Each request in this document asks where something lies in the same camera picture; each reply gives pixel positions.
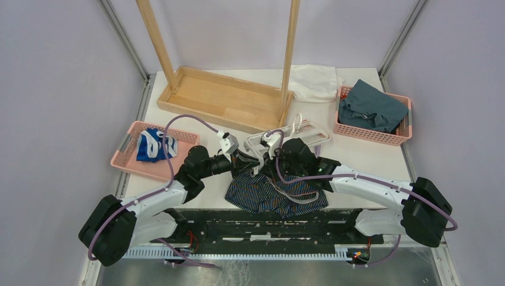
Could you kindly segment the navy striped boxer underwear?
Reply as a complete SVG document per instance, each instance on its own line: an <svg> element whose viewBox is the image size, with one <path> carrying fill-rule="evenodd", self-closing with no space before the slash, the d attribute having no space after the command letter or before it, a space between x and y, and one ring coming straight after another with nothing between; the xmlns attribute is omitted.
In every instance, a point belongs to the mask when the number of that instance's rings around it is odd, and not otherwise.
<svg viewBox="0 0 505 286"><path fill-rule="evenodd" d="M225 200L248 213L273 212L282 218L312 213L329 205L324 191L304 181L286 184L249 173L232 179Z"/></svg>

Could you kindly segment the white plastic clip hanger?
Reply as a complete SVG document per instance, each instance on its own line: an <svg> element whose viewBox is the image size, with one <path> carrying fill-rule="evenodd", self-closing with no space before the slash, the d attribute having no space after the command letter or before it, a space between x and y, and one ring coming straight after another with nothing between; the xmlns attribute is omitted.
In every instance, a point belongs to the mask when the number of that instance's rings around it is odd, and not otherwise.
<svg viewBox="0 0 505 286"><path fill-rule="evenodd" d="M294 121L290 125L279 129L284 132L282 144L286 143L290 139L298 138L308 147L315 147L331 140L331 136L327 131L322 129L315 122L303 119L301 113L298 113L295 116ZM263 154L267 152L267 148L260 144L260 139L267 131L271 130L266 130L246 137L244 141L245 150L255 156L263 158Z"/></svg>

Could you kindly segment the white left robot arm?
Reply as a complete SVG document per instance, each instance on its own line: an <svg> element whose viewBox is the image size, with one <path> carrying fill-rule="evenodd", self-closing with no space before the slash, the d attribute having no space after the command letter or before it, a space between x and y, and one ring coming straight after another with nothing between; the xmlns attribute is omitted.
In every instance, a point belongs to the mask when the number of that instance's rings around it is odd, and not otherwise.
<svg viewBox="0 0 505 286"><path fill-rule="evenodd" d="M239 149L229 156L211 157L206 147L196 145L173 178L158 189L122 199L103 197L80 230L79 240L88 248L89 260L98 260L103 266L115 264L130 248L158 238L181 242L187 226L168 209L198 196L205 187L204 178L227 172L238 176L259 165L258 158Z"/></svg>

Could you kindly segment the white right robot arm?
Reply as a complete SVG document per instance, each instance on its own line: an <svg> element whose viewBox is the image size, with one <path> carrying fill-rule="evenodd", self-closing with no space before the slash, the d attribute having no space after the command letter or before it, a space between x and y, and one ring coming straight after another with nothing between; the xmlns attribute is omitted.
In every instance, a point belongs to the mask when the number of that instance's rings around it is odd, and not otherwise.
<svg viewBox="0 0 505 286"><path fill-rule="evenodd" d="M374 235L406 235L436 248L445 232L457 229L451 204L429 179L396 181L359 172L316 156L299 138L282 142L277 133L263 136L260 145L266 148L263 169L282 183L304 183L318 191L348 194L382 206L358 210L344 226L344 236L351 243Z"/></svg>

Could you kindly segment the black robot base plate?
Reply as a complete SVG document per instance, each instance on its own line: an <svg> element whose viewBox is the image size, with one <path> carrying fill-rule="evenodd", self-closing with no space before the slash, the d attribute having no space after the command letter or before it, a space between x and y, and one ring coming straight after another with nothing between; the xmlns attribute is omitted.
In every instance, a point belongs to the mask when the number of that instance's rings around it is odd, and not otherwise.
<svg viewBox="0 0 505 286"><path fill-rule="evenodd" d="M178 210L172 246L190 245L197 254L331 254L339 245L378 245L382 235L367 237L352 223L356 209L319 210L282 218L273 212Z"/></svg>

